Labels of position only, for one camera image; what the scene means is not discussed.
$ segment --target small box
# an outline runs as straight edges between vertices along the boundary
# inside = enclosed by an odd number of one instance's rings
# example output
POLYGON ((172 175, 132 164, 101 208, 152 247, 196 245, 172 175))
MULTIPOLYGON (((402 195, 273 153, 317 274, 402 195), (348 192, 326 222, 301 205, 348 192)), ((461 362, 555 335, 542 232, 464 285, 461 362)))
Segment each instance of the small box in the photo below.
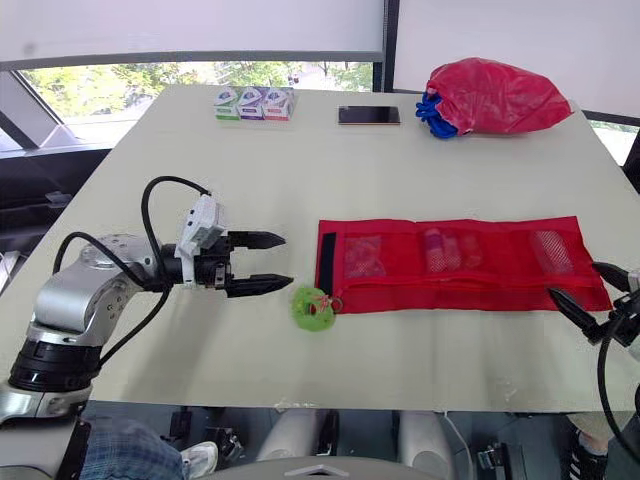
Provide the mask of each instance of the small box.
POLYGON ((262 101, 264 118, 266 120, 289 120, 293 114, 293 103, 293 88, 270 88, 262 101))
POLYGON ((242 89, 238 87, 221 88, 213 101, 216 118, 222 120, 240 120, 237 107, 241 94, 242 89))
POLYGON ((246 87, 238 101, 238 113, 245 120, 264 120, 262 101, 267 95, 267 87, 246 87))

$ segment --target robotic arm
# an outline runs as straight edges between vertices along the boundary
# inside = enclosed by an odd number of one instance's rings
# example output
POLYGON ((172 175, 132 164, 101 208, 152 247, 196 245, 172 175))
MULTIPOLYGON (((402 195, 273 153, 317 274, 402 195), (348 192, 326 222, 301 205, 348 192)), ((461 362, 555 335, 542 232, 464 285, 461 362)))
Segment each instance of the robotic arm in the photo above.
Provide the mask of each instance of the robotic arm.
POLYGON ((160 247, 153 236, 128 234, 108 235, 99 241, 82 233, 67 237, 56 258, 54 275, 37 296, 10 377, 0 384, 0 478, 9 471, 3 467, 20 469, 20 475, 46 474, 42 478, 79 474, 90 432, 79 415, 91 394, 92 379, 162 308, 174 285, 214 288, 224 290, 228 297, 242 297, 273 292, 293 281, 275 274, 236 279, 231 268, 235 248, 268 249, 285 240, 269 232, 223 235, 224 231, 221 206, 202 194, 187 215, 177 245, 160 247), (73 264, 55 273, 64 249, 77 237, 90 243, 73 264), (144 291, 161 291, 160 301, 141 324, 103 355, 127 303, 144 291))
MULTIPOLYGON (((549 294, 558 310, 571 320, 587 340, 593 345, 598 343, 600 353, 598 355, 598 392, 607 422, 620 445, 626 452, 640 464, 640 454, 636 452, 623 437, 620 427, 616 424, 606 387, 606 361, 609 345, 616 340, 625 347, 629 354, 640 362, 640 270, 626 271, 610 263, 595 262, 593 268, 600 274, 604 281, 625 295, 613 302, 613 310, 609 312, 609 320, 598 324, 596 319, 587 313, 571 296, 558 289, 549 289, 549 294)), ((640 415, 640 385, 635 395, 636 412, 640 415)))

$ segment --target green toy ball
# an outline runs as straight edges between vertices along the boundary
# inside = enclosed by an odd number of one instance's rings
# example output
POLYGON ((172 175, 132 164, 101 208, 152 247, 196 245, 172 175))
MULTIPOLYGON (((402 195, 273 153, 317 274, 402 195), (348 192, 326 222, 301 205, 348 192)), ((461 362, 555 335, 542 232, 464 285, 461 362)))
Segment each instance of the green toy ball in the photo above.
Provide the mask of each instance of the green toy ball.
POLYGON ((310 332, 331 328, 336 314, 331 306, 332 299, 319 288, 300 287, 291 303, 291 314, 298 326, 310 332))

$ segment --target blue drawstring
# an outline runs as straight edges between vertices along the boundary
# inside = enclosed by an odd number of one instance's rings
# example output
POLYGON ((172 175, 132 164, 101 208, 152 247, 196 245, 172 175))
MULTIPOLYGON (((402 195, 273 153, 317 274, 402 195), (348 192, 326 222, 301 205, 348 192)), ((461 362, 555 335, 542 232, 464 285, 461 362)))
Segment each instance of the blue drawstring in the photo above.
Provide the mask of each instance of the blue drawstring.
POLYGON ((422 103, 416 103, 416 117, 423 122, 426 121, 429 124, 431 133, 438 138, 451 138, 458 134, 458 129, 444 120, 440 115, 440 112, 436 110, 436 105, 442 101, 442 97, 437 93, 434 95, 427 95, 427 92, 422 94, 422 103))

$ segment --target red mesh bag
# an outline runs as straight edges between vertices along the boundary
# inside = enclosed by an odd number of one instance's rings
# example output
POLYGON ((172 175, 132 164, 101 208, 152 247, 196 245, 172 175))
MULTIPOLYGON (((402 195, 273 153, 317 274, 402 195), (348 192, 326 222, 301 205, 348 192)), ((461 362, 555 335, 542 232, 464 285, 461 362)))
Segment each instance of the red mesh bag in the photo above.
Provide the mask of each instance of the red mesh bag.
POLYGON ((609 310, 576 217, 528 222, 320 221, 316 286, 343 313, 556 310, 560 288, 609 310))
POLYGON ((435 108, 458 135, 533 132, 571 115, 569 103, 548 78, 483 58, 436 68, 427 93, 442 97, 435 108))

